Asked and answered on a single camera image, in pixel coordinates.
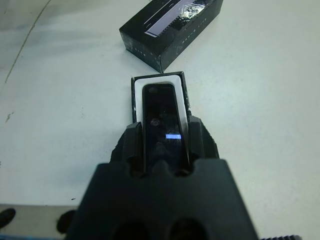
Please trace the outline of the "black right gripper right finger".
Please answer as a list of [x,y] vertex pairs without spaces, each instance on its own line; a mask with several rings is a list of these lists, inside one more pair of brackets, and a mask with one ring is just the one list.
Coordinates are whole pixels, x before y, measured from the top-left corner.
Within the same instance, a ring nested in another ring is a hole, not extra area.
[[202,120],[190,115],[188,122],[189,161],[193,165],[198,159],[219,159],[218,146]]

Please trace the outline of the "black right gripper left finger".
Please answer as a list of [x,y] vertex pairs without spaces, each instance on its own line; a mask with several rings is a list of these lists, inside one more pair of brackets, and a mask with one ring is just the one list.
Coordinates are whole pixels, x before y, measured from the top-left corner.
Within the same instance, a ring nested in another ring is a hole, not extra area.
[[112,163],[128,164],[131,175],[141,175],[145,171],[141,122],[126,127],[112,151]]

